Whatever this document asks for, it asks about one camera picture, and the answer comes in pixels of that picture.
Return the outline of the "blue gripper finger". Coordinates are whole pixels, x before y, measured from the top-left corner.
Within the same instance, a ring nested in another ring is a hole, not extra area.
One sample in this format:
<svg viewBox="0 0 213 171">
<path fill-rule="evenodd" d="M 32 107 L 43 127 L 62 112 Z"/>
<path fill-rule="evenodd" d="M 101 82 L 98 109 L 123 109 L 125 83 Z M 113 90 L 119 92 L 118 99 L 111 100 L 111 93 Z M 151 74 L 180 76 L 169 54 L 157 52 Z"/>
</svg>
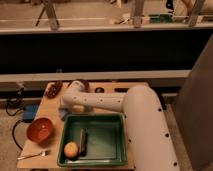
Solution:
<svg viewBox="0 0 213 171">
<path fill-rule="evenodd" d="M 84 113 L 91 113 L 93 112 L 93 107 L 91 106 L 84 106 Z"/>
<path fill-rule="evenodd" d="M 69 114 L 69 111 L 63 107 L 59 107 L 58 112 L 59 112 L 59 118 L 61 120 L 64 120 L 66 118 L 66 116 Z"/>
</svg>

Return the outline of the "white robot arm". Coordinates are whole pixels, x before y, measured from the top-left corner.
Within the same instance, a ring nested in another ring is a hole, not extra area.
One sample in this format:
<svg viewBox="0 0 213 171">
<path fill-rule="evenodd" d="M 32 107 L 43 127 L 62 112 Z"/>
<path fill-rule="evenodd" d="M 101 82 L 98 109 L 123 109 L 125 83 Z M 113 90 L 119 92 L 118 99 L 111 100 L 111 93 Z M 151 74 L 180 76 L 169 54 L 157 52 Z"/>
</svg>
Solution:
<svg viewBox="0 0 213 171">
<path fill-rule="evenodd" d="M 149 86 L 135 85 L 126 93 L 90 93 L 83 82 L 76 80 L 60 97 L 62 108 L 71 110 L 73 105 L 125 116 L 135 171 L 180 171 L 160 100 Z"/>
</svg>

